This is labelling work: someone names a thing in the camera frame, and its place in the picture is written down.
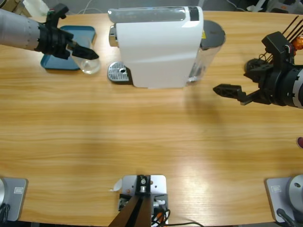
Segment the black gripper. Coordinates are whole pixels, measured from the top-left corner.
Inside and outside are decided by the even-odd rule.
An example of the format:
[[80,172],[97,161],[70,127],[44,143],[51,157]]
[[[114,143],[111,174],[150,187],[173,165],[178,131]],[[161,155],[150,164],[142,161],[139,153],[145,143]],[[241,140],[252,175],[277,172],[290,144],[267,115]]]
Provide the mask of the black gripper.
[[73,34],[63,31],[55,26],[47,27],[45,23],[39,23],[40,36],[38,38],[38,46],[35,51],[43,54],[52,55],[56,58],[67,60],[72,56],[95,60],[99,55],[92,49],[79,45],[73,41]]
[[294,106],[293,91],[296,82],[296,65],[284,64],[282,67],[273,64],[247,64],[244,76],[258,84],[258,90],[250,94],[242,91],[241,86],[219,84],[213,91],[222,97],[236,99],[241,105],[251,102]]

